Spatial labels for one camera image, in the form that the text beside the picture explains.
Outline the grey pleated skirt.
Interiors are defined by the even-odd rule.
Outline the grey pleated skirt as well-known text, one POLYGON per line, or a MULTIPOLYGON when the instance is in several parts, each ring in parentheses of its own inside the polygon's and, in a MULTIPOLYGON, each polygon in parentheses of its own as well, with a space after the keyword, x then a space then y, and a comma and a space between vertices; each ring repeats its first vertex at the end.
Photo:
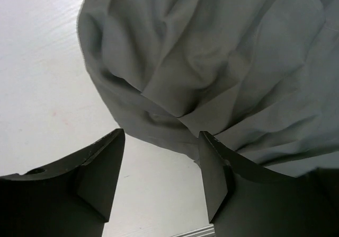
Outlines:
POLYGON ((338 0, 84 0, 87 72, 125 132, 199 163, 338 167, 338 0))

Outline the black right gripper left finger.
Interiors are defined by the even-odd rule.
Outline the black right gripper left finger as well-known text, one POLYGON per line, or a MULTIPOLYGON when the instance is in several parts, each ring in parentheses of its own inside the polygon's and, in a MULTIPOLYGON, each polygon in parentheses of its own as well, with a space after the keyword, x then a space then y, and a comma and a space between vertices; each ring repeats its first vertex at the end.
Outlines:
POLYGON ((116 129, 25 174, 1 177, 1 236, 101 236, 125 146, 116 129))

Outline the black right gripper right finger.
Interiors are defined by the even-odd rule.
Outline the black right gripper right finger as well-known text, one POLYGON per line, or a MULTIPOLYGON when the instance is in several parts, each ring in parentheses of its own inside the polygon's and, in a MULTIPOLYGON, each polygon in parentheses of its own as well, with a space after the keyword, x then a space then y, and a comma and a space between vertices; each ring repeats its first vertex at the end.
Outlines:
POLYGON ((338 236, 338 170, 290 177, 199 134, 200 169, 216 236, 338 236))

